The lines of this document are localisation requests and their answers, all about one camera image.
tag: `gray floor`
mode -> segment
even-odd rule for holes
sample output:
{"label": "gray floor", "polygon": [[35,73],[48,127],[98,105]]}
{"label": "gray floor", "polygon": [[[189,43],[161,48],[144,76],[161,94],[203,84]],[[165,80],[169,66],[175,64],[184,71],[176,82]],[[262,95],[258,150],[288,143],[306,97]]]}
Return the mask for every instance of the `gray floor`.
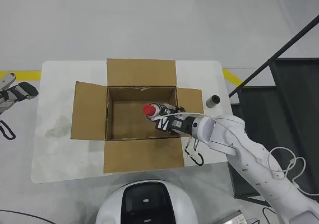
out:
{"label": "gray floor", "polygon": [[[317,14],[319,0],[0,1],[0,70],[37,70],[46,60],[192,59],[218,60],[244,79]],[[308,35],[284,56],[319,57],[319,25]],[[271,85],[270,72],[251,84]],[[228,83],[228,90],[233,87]],[[189,193],[200,223],[238,209],[247,219],[265,223],[260,206],[232,198],[226,164],[33,184],[36,102],[3,115],[18,138],[0,138],[0,209],[56,223],[94,223],[114,189],[159,178]],[[5,223],[43,223],[16,214],[0,216]]]}

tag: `white table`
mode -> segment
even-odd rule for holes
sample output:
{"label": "white table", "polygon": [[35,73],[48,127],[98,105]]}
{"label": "white table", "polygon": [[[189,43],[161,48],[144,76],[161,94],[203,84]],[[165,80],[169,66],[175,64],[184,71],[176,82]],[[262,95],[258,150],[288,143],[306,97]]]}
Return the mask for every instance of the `white table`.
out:
{"label": "white table", "polygon": [[[232,114],[219,62],[176,61],[176,68],[178,87],[202,90],[205,114]],[[34,183],[112,175],[103,173],[104,141],[70,139],[76,81],[106,86],[106,61],[48,61],[42,65],[31,173]],[[214,94],[221,102],[209,109],[205,101]],[[187,141],[182,138],[183,148]],[[205,144],[200,143],[198,150],[206,164],[227,161],[224,154]],[[195,165],[183,155],[185,166]]]}

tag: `open cardboard box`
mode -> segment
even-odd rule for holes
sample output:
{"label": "open cardboard box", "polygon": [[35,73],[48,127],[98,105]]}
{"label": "open cardboard box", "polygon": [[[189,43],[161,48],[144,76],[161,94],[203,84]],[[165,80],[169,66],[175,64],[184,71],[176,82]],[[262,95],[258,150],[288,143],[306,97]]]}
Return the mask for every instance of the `open cardboard box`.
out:
{"label": "open cardboard box", "polygon": [[108,59],[107,81],[76,82],[71,139],[105,141],[104,172],[183,167],[180,135],[156,130],[142,108],[159,102],[203,113],[201,90],[176,86],[172,60]]}

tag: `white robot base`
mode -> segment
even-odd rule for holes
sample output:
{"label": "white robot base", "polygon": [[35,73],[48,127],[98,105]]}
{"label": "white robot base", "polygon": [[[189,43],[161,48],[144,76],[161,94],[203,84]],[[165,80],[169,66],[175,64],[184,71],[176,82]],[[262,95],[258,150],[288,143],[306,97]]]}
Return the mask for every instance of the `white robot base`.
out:
{"label": "white robot base", "polygon": [[96,224],[198,224],[189,195],[162,180],[144,180],[114,191],[100,207]]}

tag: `red object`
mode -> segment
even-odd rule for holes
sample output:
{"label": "red object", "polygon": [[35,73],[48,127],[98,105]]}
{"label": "red object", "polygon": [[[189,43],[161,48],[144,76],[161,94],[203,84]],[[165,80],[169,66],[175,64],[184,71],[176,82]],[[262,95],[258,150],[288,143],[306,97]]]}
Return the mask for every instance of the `red object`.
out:
{"label": "red object", "polygon": [[155,107],[147,104],[143,107],[143,113],[148,116],[153,116],[155,114]]}

